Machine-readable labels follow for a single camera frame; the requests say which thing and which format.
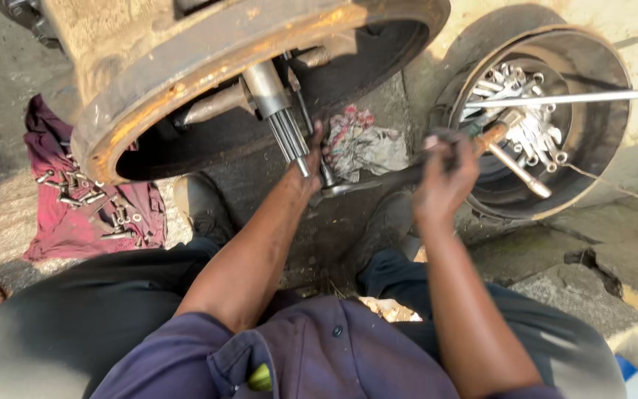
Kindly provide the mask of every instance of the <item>man's right hand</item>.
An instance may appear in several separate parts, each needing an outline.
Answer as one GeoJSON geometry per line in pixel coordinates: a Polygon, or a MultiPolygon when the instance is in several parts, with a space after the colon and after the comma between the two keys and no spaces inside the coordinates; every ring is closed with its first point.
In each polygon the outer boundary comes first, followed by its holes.
{"type": "Polygon", "coordinates": [[[430,158],[413,196],[412,213],[421,233],[435,229],[447,229],[451,233],[456,210],[474,187],[479,166],[466,136],[460,135],[454,144],[429,136],[425,148],[430,158]],[[454,168],[445,169],[447,160],[454,160],[454,168]]]}

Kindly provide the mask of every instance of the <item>hand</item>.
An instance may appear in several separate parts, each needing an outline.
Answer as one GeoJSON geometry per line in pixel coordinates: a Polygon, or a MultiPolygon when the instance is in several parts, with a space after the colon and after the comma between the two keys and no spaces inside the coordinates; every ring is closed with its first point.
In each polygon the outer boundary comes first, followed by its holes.
{"type": "Polygon", "coordinates": [[[433,229],[454,230],[455,212],[474,187],[479,166],[471,141],[463,135],[454,144],[425,140],[430,158],[425,163],[422,182],[412,198],[412,214],[421,232],[433,229]],[[446,160],[454,159],[452,170],[445,170],[446,160]]]}
{"type": "Polygon", "coordinates": [[[311,176],[303,177],[297,166],[297,162],[292,162],[286,177],[298,185],[298,189],[310,197],[322,187],[319,166],[321,162],[321,141],[324,138],[324,125],[322,121],[314,121],[314,135],[310,137],[309,154],[304,157],[311,176]]]}

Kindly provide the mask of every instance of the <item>white rag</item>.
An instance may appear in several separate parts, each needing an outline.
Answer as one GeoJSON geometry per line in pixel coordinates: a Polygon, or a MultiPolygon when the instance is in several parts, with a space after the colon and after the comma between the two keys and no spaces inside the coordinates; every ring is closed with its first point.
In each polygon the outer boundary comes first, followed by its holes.
{"type": "Polygon", "coordinates": [[[334,174],[352,183],[359,181],[359,170],[383,175],[408,167],[408,149],[403,132],[373,126],[368,110],[359,112],[349,105],[342,115],[329,119],[329,161],[334,174]]]}

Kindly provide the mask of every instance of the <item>wire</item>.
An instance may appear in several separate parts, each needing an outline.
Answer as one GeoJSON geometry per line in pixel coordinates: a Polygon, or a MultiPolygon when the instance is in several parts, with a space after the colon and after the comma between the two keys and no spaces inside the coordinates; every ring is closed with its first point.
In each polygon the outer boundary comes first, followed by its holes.
{"type": "Polygon", "coordinates": [[[593,175],[592,173],[588,173],[580,168],[578,168],[577,166],[572,165],[571,163],[565,163],[565,166],[571,168],[572,170],[575,170],[577,173],[580,173],[581,175],[585,175],[591,179],[594,179],[596,182],[602,182],[605,183],[606,185],[612,187],[613,189],[615,189],[616,191],[622,192],[626,195],[631,195],[632,197],[638,199],[638,194],[636,194],[635,192],[626,190],[618,185],[612,184],[610,182],[608,182],[607,180],[603,179],[602,177],[599,177],[597,175],[593,175]]]}

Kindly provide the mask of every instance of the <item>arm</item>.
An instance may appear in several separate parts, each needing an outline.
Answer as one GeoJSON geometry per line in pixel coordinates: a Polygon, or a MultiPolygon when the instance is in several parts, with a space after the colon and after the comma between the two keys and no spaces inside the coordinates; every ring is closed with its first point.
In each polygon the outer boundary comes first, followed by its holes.
{"type": "Polygon", "coordinates": [[[277,291],[302,212],[321,187],[317,177],[321,122],[314,132],[306,157],[313,175],[302,177],[292,164],[245,227],[199,273],[174,316],[207,313],[235,333],[255,326],[277,291]]]}
{"type": "Polygon", "coordinates": [[[413,212],[428,255],[428,282],[442,363],[463,398],[483,398],[542,379],[523,345],[504,321],[454,235],[456,209],[479,176],[468,140],[456,145],[458,166],[444,171],[451,152],[431,147],[425,177],[415,192],[413,212]]]}

